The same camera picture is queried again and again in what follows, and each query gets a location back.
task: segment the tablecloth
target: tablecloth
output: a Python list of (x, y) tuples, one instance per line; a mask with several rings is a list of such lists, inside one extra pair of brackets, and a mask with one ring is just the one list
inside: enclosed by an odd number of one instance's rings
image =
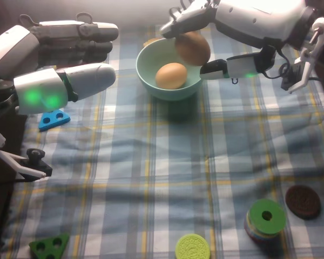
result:
[[(212, 26), (201, 31), (211, 59), (254, 51)], [(26, 122), (22, 153), (46, 152), (52, 177), (18, 183), (3, 233), (2, 258), (30, 258), (28, 244), (68, 233), (63, 258), (174, 258), (185, 234), (203, 236), (211, 258), (324, 258), (324, 92), (310, 81), (289, 94), (281, 79), (205, 81), (192, 98), (152, 98), (135, 70), (155, 28), (121, 31), (108, 60), (117, 80), (63, 110), (71, 121), (38, 132)], [(298, 53), (284, 48), (291, 59)], [(283, 60), (276, 59), (273, 73)], [(320, 196), (310, 221), (287, 208), (295, 184)], [(277, 242), (245, 233), (252, 203), (278, 202), (287, 225)]]

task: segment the black knob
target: black knob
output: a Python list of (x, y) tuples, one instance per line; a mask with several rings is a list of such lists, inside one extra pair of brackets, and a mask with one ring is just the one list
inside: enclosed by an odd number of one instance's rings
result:
[(37, 166), (41, 159), (44, 157), (45, 152), (37, 148), (29, 148), (26, 151), (26, 154), (28, 155), (30, 164)]

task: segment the green triangle toy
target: green triangle toy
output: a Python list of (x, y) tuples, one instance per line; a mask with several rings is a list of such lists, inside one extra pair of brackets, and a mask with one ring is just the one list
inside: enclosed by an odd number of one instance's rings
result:
[(68, 234), (60, 234), (31, 242), (29, 247), (38, 259), (61, 259), (69, 237)]

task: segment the metal rod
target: metal rod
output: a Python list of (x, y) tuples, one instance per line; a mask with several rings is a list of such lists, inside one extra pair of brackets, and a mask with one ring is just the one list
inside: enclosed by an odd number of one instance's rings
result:
[(316, 40), (318, 39), (318, 37), (322, 34), (321, 31), (316, 31), (315, 34), (313, 34), (312, 39), (309, 41), (310, 44), (314, 44), (316, 42)]

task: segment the green light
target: green light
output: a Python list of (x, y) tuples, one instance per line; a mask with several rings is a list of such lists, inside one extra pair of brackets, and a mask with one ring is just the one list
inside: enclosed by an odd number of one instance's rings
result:
[(54, 109), (59, 108), (60, 106), (60, 98), (59, 96), (49, 96), (45, 100), (48, 108)]
[(245, 77), (255, 77), (257, 74), (255, 73), (247, 73)]
[(25, 93), (24, 98), (30, 105), (37, 105), (41, 99), (41, 93), (37, 90), (30, 90)]

